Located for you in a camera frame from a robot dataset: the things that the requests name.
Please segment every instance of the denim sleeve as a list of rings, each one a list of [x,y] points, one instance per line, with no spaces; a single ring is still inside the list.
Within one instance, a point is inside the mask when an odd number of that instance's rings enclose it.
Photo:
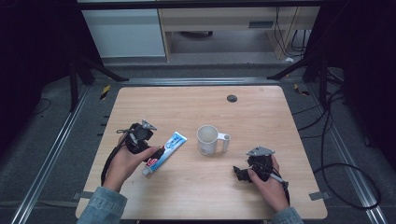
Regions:
[[[120,223],[126,202],[127,199],[116,191],[98,187],[78,223]]]
[[[297,211],[293,207],[285,208],[277,212],[273,219],[274,224],[304,224],[298,215]]]

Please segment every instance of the hand-mounted device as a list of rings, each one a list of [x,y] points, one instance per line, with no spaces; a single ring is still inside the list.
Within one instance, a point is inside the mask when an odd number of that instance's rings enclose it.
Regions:
[[[286,198],[290,203],[288,191],[289,182],[283,180],[279,172],[274,168],[271,158],[274,153],[275,152],[273,150],[266,147],[254,147],[247,152],[247,155],[249,156],[247,163],[249,165],[249,169],[252,169],[254,172],[256,172],[257,176],[262,181],[266,182],[270,176],[273,179],[279,181],[279,183],[282,184],[283,190],[285,190]],[[248,181],[249,183],[253,182],[248,175],[248,169],[241,170],[234,166],[233,171],[235,172],[239,181]]]
[[[125,134],[125,136],[119,142],[119,144],[116,147],[114,147],[113,151],[110,153],[110,155],[108,156],[108,158],[106,160],[106,163],[103,168],[102,175],[101,175],[102,186],[105,183],[108,167],[110,166],[110,163],[113,160],[113,158],[116,156],[117,152],[119,152],[120,148],[122,146],[124,146],[124,144],[125,144],[125,146],[127,146],[128,150],[134,154],[138,154],[138,153],[146,150],[147,148],[150,147],[146,141],[148,141],[151,138],[151,136],[153,135],[153,132],[151,130],[157,130],[157,128],[152,126],[151,124],[149,124],[144,119],[142,119],[142,124],[134,123],[127,130],[118,130],[117,131],[117,133],[127,133],[127,134]],[[159,159],[163,155],[164,151],[165,151],[165,149],[163,147],[160,148],[151,156],[151,158]]]

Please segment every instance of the toothpaste tube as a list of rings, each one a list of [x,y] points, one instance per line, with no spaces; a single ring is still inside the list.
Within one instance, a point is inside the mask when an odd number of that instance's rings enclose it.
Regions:
[[[154,173],[158,169],[158,167],[160,167],[163,162],[166,161],[168,157],[186,141],[187,138],[185,136],[181,135],[178,132],[175,132],[163,146],[165,149],[163,155],[159,159],[150,158],[146,163],[146,167],[143,170],[142,174],[148,175]]]

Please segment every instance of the person's left hand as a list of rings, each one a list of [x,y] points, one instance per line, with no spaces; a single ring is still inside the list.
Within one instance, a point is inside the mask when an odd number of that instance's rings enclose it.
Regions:
[[[152,156],[158,149],[158,147],[149,147],[138,154],[133,154],[128,150],[127,146],[123,145],[108,167],[103,187],[120,192],[122,184],[131,176],[136,167]]]

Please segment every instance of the mug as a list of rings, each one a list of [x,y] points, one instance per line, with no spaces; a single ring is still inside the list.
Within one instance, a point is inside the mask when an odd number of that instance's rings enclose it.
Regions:
[[[222,152],[227,152],[231,136],[227,133],[219,133],[212,125],[204,125],[197,131],[198,148],[206,156],[216,153],[218,140],[223,141]]]

